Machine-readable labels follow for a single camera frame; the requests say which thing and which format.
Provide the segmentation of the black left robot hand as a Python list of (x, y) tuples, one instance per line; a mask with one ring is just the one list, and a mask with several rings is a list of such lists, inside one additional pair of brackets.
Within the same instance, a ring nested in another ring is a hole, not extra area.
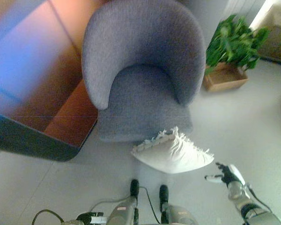
[(84, 225), (104, 225), (107, 223), (107, 217), (103, 212), (85, 212), (80, 214), (76, 220), (81, 221)]

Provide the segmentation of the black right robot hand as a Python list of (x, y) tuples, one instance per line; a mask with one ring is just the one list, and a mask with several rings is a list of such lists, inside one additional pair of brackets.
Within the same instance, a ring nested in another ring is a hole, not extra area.
[(215, 164), (217, 168), (221, 171), (221, 174), (205, 175), (204, 179), (206, 181), (212, 183), (224, 183), (227, 187), (230, 183), (234, 181), (241, 183), (243, 186), (245, 185), (245, 180), (235, 165), (224, 165), (220, 162), (216, 162)]

